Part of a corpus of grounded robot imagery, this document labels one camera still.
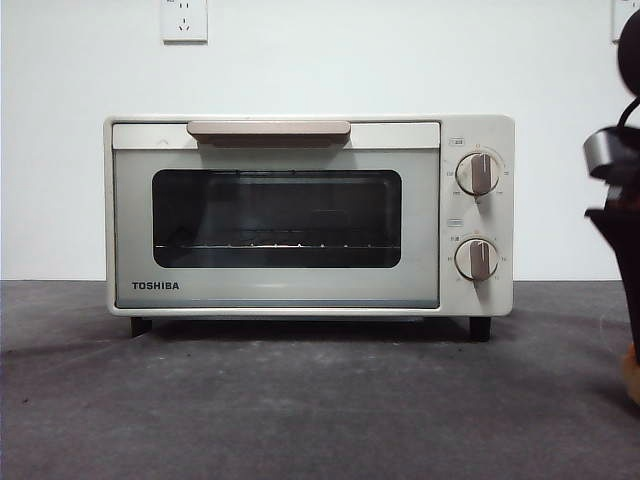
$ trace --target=oven foot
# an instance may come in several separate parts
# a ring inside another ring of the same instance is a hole
[[[469,340],[488,342],[491,338],[491,317],[469,317]]]
[[[150,318],[131,317],[131,338],[138,337],[151,330],[152,321]]]

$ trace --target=oven door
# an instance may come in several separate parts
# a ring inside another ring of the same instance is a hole
[[[438,306],[437,123],[210,123],[114,130],[116,307]]]

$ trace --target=timer knob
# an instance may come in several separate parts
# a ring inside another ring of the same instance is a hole
[[[474,153],[460,160],[456,181],[469,195],[486,195],[498,184],[499,166],[487,153]]]
[[[475,238],[458,247],[455,260],[458,271],[466,279],[482,282],[498,268],[498,251],[486,240]]]

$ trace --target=wall socket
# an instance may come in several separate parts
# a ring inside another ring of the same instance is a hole
[[[165,43],[206,42],[207,0],[160,0],[160,34]]]
[[[611,27],[611,40],[618,43],[622,29],[631,16],[640,10],[640,0],[612,0],[613,21]]]

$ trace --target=oven window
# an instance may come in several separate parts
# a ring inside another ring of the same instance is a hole
[[[401,195],[390,170],[162,170],[153,255],[166,268],[391,268]]]

